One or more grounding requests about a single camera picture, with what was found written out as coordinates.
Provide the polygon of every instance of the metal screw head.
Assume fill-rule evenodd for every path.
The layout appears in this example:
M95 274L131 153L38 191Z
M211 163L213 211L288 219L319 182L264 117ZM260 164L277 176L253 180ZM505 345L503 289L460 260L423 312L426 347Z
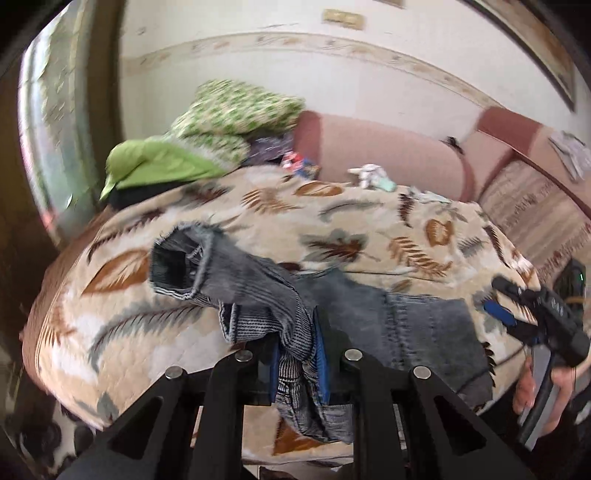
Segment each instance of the metal screw head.
M250 350L238 350L235 354L234 357L236 358L236 360L238 360L239 362L248 362L251 360L252 358L252 352Z
M169 380L173 380L175 378L178 378L182 374L183 374L183 369L181 367L178 367L177 365L173 365L171 367L168 367L166 369L166 372L164 372L164 376L166 378L168 378Z
M421 380L426 380L431 376L431 371L427 367L419 365L413 369L413 374L415 377L420 378Z
M347 360L351 360L352 362L357 362L363 358L363 353L361 353L361 350L357 350L356 348L350 348L345 352L345 358Z

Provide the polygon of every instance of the white stuffed animal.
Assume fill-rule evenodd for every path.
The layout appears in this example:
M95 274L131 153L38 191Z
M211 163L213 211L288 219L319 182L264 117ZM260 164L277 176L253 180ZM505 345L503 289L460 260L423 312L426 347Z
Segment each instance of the white stuffed animal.
M359 177L359 186L363 189L370 187L393 192L397 185L388 178L386 171L375 163L366 163L363 167L350 168L347 170Z

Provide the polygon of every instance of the clothing pile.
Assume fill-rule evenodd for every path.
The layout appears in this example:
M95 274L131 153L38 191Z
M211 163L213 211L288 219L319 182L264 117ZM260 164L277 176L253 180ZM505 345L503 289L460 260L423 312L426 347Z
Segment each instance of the clothing pile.
M321 441L353 441L350 405L322 402L317 326L312 312L327 312L331 329L383 365L410 370L428 365L471 408L492 398L492 379L464 300L391 294L350 280L338 268L292 275L249 255L216 228L175 228L153 251L150 281L156 293L220 308L232 344L278 332L282 346L275 406L290 426Z
M550 135L550 145L554 148L564 168L574 182L584 180L591 170L591 150L581 140L568 132L554 132Z
M280 157L291 150L291 130L303 109L301 98L245 82L206 82L167 133L127 140L111 151L101 199L122 209L191 181L222 177L244 161Z

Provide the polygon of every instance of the white wall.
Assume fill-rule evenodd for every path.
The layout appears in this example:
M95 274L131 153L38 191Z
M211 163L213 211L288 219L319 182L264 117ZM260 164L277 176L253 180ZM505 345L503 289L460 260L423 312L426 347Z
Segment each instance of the white wall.
M365 29L323 24L325 8L363 14ZM195 87L214 77L304 95L309 108L321 112L373 119L433 137L465 135L482 110L428 75L322 51L253 48L200 57L174 54L183 44L219 35L290 32L402 52L459 77L509 109L591 142L591 93L578 72L576 111L571 112L526 53L460 0L406 0L406 9L373 0L128 0L123 29L123 65L138 65L161 50L174 59L132 73L123 69L129 137L165 130L186 109Z

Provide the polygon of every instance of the green fabric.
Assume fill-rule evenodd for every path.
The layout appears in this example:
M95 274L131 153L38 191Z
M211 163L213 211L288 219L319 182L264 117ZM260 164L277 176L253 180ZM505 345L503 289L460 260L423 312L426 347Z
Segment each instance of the green fabric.
M295 127L303 109L302 98L245 82L210 80L197 89L189 111L174 121L171 132L178 137L241 135L258 128L280 133Z
M301 98L277 95L233 80L202 84L188 112L161 137L128 140L107 159L111 190L164 181L222 177L246 160L250 146L241 135L257 129L282 133L295 127Z
M107 158L107 180L100 198L111 190L165 181L192 181L221 177L227 173L211 160L164 140L127 140Z

